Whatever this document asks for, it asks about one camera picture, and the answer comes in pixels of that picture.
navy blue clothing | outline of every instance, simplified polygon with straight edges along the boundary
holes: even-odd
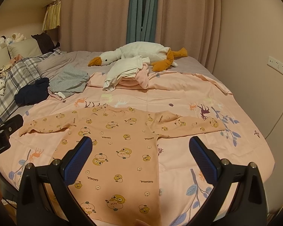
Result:
[[[47,77],[36,80],[32,85],[22,87],[15,95],[19,105],[34,105],[46,100],[48,97],[49,79]]]

gray blanket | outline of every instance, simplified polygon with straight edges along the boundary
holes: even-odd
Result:
[[[95,72],[106,74],[115,62],[104,66],[88,66],[90,60],[94,57],[98,57],[101,53],[102,52],[75,51],[56,55],[55,57],[49,57],[38,63],[38,72],[42,78],[48,77],[51,80],[63,70],[65,65],[69,64],[76,69],[86,71],[89,76],[92,76]],[[179,58],[176,59],[175,62],[178,63],[178,67],[174,68],[170,66],[167,70],[180,73],[200,73],[220,82],[204,66],[192,57]],[[152,72],[152,66],[149,66],[149,73]]]

gray bed sheet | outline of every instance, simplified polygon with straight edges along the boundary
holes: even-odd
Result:
[[[102,52],[88,52],[88,51],[76,51],[67,53],[70,55],[67,60],[60,62],[59,65],[54,65],[53,59],[56,57],[64,57],[64,55],[57,55],[55,57],[51,57],[50,60],[46,59],[39,63],[38,70],[41,77],[48,77],[49,79],[53,79],[58,73],[60,73],[65,65],[72,65],[81,70],[85,70],[89,75],[92,75],[95,72],[107,73],[111,67],[115,64],[115,62],[110,65],[105,66],[88,66],[90,60],[94,57],[97,57]],[[175,71],[179,73],[198,73],[203,74],[204,76],[208,76],[213,80],[220,82],[216,77],[214,77],[201,63],[198,62],[195,58],[192,57],[183,57],[176,59],[175,62],[178,64],[178,67],[170,66],[168,71]],[[152,73],[152,66],[149,66],[149,73]],[[27,105],[19,107],[11,116],[15,116],[17,114],[25,115],[26,111],[31,109],[33,105]]]

pink curtain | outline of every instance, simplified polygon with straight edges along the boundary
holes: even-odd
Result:
[[[158,0],[155,41],[172,50],[185,47],[212,72],[220,17],[221,0]]]
[[[109,51],[126,44],[129,0],[61,0],[61,49]]]

blue gripper pad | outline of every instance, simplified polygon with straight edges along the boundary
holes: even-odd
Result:
[[[215,185],[221,174],[218,156],[208,149],[197,136],[190,139],[189,148],[207,183]]]
[[[63,157],[60,172],[66,186],[75,183],[91,151],[91,138],[83,137],[77,146]]]

